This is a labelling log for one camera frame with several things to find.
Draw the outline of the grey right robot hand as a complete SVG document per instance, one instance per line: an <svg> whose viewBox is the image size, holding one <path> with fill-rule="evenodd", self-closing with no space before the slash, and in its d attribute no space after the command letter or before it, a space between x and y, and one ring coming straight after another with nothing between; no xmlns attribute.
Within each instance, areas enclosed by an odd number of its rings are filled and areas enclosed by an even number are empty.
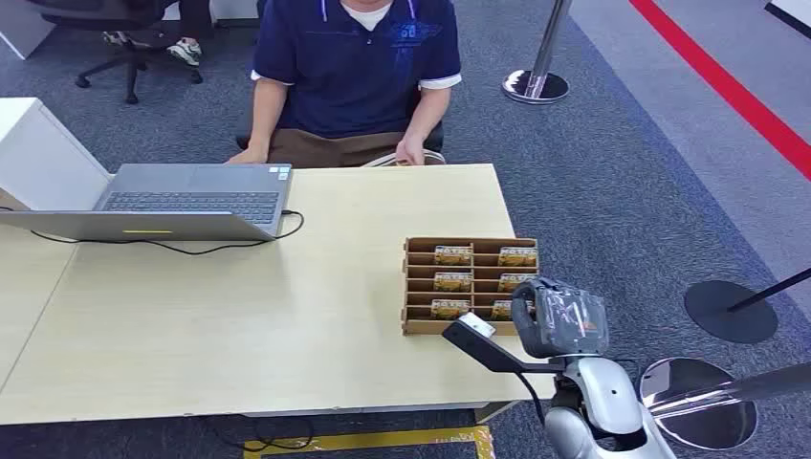
<svg viewBox="0 0 811 459"><path fill-rule="evenodd" d="M599 355L609 345L602 297L536 276L512 292L511 317L524 351L544 359Z"/></svg>

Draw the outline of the person's left hand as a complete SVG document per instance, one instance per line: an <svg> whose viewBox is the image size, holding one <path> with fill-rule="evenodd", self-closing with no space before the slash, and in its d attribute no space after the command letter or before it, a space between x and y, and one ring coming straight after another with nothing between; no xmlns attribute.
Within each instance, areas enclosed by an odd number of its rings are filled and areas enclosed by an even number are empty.
<svg viewBox="0 0 811 459"><path fill-rule="evenodd" d="M395 161L401 165L424 165L425 139L421 136L406 134L397 144Z"/></svg>

